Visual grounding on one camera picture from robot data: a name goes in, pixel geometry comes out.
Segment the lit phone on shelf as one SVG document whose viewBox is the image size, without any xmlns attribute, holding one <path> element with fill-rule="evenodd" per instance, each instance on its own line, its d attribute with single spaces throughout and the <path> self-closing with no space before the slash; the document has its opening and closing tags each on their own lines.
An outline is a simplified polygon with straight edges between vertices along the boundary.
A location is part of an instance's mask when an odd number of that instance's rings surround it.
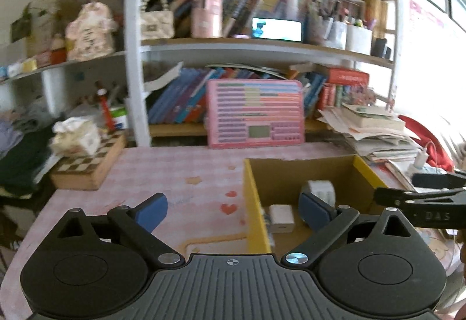
<svg viewBox="0 0 466 320">
<path fill-rule="evenodd" d="M 303 24 L 295 20 L 253 18 L 251 37 L 276 41 L 303 41 Z"/>
</svg>

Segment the stack of papers and books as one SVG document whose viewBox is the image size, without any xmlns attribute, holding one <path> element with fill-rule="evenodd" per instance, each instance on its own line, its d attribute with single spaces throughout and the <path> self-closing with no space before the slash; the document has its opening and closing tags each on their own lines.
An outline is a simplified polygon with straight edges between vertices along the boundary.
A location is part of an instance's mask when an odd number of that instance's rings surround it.
<svg viewBox="0 0 466 320">
<path fill-rule="evenodd" d="M 373 162 L 408 160 L 421 151 L 419 137 L 383 108 L 342 105 L 319 113 L 319 121 L 342 134 L 357 154 Z"/>
</svg>

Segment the white quilted handbag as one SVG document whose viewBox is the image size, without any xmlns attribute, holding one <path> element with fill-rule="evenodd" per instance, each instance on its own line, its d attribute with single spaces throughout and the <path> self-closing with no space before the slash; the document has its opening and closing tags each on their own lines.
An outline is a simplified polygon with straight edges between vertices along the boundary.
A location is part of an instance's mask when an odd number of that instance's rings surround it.
<svg viewBox="0 0 466 320">
<path fill-rule="evenodd" d="M 161 10 L 147 11 L 151 0 L 143 0 L 140 7 L 141 39 L 160 40 L 174 37 L 174 13 L 166 0 L 155 0 Z"/>
</svg>

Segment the pink checked tablecloth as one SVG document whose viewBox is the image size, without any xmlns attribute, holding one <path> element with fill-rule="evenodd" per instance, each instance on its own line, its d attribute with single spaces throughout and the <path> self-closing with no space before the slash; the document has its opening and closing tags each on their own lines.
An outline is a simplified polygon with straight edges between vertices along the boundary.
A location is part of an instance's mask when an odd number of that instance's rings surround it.
<svg viewBox="0 0 466 320">
<path fill-rule="evenodd" d="M 182 254 L 208 251 L 245 253 L 246 206 L 243 200 L 243 168 L 246 158 L 266 161 L 267 182 L 284 172 L 291 175 L 307 160 L 350 155 L 332 143 L 211 150 L 206 146 L 125 149 L 97 191 L 57 190 L 32 224 L 1 284 L 1 309 L 7 319 L 26 319 L 30 314 L 21 291 L 24 264 L 69 209 L 82 208 L 101 215 L 119 205 L 136 206 L 156 192 L 169 202 L 168 214 L 156 236 Z"/>
</svg>

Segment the white power strip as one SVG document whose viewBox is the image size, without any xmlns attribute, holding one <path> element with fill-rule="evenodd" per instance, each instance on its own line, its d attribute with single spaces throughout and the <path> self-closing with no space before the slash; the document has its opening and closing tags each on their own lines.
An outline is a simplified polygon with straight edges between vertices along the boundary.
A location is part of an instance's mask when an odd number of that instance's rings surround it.
<svg viewBox="0 0 466 320">
<path fill-rule="evenodd" d="M 423 167 L 417 168 L 414 164 L 410 164 L 407 168 L 406 175 L 409 178 L 412 178 L 415 174 L 445 174 L 446 171 L 442 168 L 437 168 L 430 166 L 429 164 L 424 164 Z"/>
</svg>

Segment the pink keyboard learning toy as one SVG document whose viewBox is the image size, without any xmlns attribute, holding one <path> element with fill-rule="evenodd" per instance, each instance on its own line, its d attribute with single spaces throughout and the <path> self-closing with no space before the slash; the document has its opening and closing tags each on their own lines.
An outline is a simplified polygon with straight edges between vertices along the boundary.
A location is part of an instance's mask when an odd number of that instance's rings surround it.
<svg viewBox="0 0 466 320">
<path fill-rule="evenodd" d="M 206 85 L 211 149 L 304 143 L 303 86 L 295 80 L 218 78 Z"/>
</svg>

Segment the yellow cardboard box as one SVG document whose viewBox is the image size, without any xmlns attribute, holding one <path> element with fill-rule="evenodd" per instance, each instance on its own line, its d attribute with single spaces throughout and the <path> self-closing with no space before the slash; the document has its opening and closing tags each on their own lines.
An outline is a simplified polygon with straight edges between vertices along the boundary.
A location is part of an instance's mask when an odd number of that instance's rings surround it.
<svg viewBox="0 0 466 320">
<path fill-rule="evenodd" d="M 332 183 L 338 205 L 349 205 L 361 214 L 379 214 L 383 207 L 373 203 L 374 191 L 387 184 L 358 156 L 327 157 L 313 160 L 246 159 L 244 161 L 243 197 L 246 204 L 247 250 L 251 254 L 274 253 L 281 258 L 322 228 L 331 216 L 314 203 L 310 181 Z M 289 205 L 295 227 L 289 233 L 273 236 L 263 212 L 272 205 Z"/>
</svg>

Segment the floral tissue pack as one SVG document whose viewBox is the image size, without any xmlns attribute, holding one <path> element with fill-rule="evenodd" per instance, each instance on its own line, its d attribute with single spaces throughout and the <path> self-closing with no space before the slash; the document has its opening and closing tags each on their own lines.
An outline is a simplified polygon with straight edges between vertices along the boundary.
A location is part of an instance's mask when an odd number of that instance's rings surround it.
<svg viewBox="0 0 466 320">
<path fill-rule="evenodd" d="M 91 157 L 100 147 L 99 128 L 85 117 L 70 117 L 52 127 L 54 137 L 50 147 L 54 154 L 62 157 Z"/>
</svg>

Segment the pink cylinder container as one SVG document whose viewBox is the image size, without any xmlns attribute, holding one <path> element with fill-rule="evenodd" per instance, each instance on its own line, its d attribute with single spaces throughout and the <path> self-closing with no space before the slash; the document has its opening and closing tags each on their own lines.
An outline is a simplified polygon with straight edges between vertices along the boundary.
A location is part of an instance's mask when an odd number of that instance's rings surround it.
<svg viewBox="0 0 466 320">
<path fill-rule="evenodd" d="M 193 0 L 191 37 L 220 38 L 222 36 L 223 0 Z"/>
</svg>

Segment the red cloth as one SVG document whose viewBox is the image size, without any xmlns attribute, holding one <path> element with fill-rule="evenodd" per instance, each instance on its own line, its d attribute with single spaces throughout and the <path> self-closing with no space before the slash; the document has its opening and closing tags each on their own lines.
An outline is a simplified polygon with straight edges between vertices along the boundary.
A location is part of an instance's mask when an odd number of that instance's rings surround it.
<svg viewBox="0 0 466 320">
<path fill-rule="evenodd" d="M 426 159 L 427 164 L 432 167 L 441 168 L 449 173 L 454 170 L 452 158 L 428 128 L 409 116 L 399 115 L 398 118 L 403 120 L 407 129 L 417 136 L 415 142 L 426 150 L 428 156 Z"/>
</svg>

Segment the small white charger cube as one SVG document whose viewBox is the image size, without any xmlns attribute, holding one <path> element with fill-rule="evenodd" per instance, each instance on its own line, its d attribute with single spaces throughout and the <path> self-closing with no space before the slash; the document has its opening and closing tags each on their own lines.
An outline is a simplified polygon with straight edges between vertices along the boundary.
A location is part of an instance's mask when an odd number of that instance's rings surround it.
<svg viewBox="0 0 466 320">
<path fill-rule="evenodd" d="M 269 217 L 272 233 L 293 232 L 295 228 L 295 220 L 291 205 L 270 205 Z"/>
</svg>

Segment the pile of dark clothes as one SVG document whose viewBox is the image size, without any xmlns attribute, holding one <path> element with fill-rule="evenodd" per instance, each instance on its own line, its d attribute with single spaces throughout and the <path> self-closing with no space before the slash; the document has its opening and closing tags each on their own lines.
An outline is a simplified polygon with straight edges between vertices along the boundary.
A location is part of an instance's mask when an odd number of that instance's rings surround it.
<svg viewBox="0 0 466 320">
<path fill-rule="evenodd" d="M 1 188 L 13 197 L 31 194 L 35 178 L 52 155 L 53 123 L 34 119 L 14 124 L 1 118 Z"/>
</svg>

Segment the row of blue books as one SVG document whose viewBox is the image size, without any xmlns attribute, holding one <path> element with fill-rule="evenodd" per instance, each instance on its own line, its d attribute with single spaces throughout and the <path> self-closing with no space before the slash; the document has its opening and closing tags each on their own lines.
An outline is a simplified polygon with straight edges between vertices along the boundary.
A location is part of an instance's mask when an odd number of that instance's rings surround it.
<svg viewBox="0 0 466 320">
<path fill-rule="evenodd" d="M 227 73 L 222 67 L 181 67 L 177 77 L 158 88 L 146 99 L 149 124 L 181 124 L 200 104 L 207 81 Z"/>
</svg>

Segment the clear tape roll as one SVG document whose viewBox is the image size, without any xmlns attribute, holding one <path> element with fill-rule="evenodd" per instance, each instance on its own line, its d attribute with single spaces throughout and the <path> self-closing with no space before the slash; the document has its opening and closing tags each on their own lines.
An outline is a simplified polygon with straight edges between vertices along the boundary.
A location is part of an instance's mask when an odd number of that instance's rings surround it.
<svg viewBox="0 0 466 320">
<path fill-rule="evenodd" d="M 308 182 L 311 194 L 320 198 L 323 202 L 334 207 L 336 205 L 336 193 L 333 184 L 328 180 L 310 180 Z"/>
</svg>

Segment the white bookshelf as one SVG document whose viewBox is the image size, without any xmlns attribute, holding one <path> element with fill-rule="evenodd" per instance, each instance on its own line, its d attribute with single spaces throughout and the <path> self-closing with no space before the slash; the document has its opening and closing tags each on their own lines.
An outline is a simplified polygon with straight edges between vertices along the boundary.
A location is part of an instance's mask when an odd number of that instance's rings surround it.
<svg viewBox="0 0 466 320">
<path fill-rule="evenodd" d="M 92 1 L 111 9 L 119 28 L 115 51 L 88 61 L 67 59 L 65 32 L 81 7 Z M 174 13 L 174 37 L 141 39 L 143 0 L 31 0 L 16 9 L 11 42 L 1 47 L 1 109 L 26 108 L 35 99 L 50 119 L 64 116 L 96 91 L 126 89 L 126 107 L 135 143 L 149 146 L 155 137 L 189 135 L 204 116 L 202 103 L 181 124 L 149 124 L 146 99 L 178 76 L 181 67 L 249 68 L 257 75 L 293 64 L 333 67 L 366 66 L 395 71 L 395 58 L 350 52 L 347 26 L 373 31 L 372 45 L 385 35 L 389 0 L 223 0 L 222 36 L 191 37 L 193 0 L 166 0 Z M 303 41 L 251 37 L 253 18 L 275 18 L 303 24 Z"/>
</svg>

